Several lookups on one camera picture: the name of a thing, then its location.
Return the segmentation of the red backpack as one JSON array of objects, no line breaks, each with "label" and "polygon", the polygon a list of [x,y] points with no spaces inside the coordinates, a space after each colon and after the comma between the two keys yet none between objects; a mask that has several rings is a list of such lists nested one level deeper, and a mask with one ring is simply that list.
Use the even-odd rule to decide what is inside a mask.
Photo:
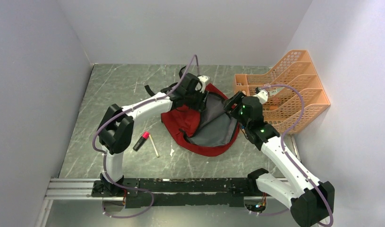
[{"label": "red backpack", "polygon": [[[181,68],[179,78],[186,74]],[[202,156],[215,157],[231,147],[239,127],[223,109],[227,96],[212,83],[206,86],[206,91],[209,94],[204,111],[183,106],[162,113],[161,122],[180,147]]]}]

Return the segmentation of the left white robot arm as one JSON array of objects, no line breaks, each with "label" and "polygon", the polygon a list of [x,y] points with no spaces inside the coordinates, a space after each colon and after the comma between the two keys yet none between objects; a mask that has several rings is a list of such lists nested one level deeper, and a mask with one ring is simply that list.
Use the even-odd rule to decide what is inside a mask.
[{"label": "left white robot arm", "polygon": [[96,151],[103,153],[102,181],[105,182],[103,189],[106,193],[115,197],[122,192],[123,153],[131,144],[134,126],[183,105],[193,110],[204,110],[208,96],[206,86],[209,83],[208,76],[187,73],[179,82],[156,94],[151,92],[145,100],[123,107],[113,104],[107,109],[94,135],[94,140],[98,140],[102,147],[93,145]]}]

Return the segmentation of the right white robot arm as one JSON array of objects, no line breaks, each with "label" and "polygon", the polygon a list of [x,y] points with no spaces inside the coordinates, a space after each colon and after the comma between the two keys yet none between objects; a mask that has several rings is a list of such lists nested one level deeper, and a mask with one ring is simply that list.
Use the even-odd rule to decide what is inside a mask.
[{"label": "right white robot arm", "polygon": [[238,92],[226,100],[223,107],[243,126],[247,140],[270,158],[287,180],[283,182],[265,170],[257,170],[249,176],[247,191],[253,196],[263,192],[277,199],[300,227],[315,224],[331,227],[334,224],[334,186],[313,175],[284,146],[283,135],[264,121],[262,104],[266,101],[264,90],[254,96]]}]

